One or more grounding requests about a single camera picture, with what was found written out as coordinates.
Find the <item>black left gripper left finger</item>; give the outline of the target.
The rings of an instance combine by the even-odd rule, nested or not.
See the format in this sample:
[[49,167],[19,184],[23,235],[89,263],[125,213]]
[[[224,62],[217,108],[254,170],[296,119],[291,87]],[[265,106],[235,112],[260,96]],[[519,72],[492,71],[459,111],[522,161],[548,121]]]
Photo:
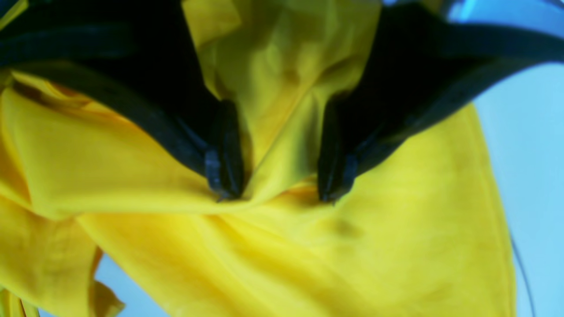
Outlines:
[[1,67],[103,103],[204,176],[244,189],[236,106],[206,87],[179,0],[3,0]]

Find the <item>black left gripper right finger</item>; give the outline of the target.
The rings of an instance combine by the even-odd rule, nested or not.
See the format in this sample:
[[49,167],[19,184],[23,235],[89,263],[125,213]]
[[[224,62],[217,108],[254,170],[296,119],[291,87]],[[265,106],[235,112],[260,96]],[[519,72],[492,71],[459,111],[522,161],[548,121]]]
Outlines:
[[563,62],[563,39],[537,30],[448,22],[421,2],[385,6],[355,88],[327,102],[319,199],[335,202],[356,177],[408,138],[445,120],[494,84]]

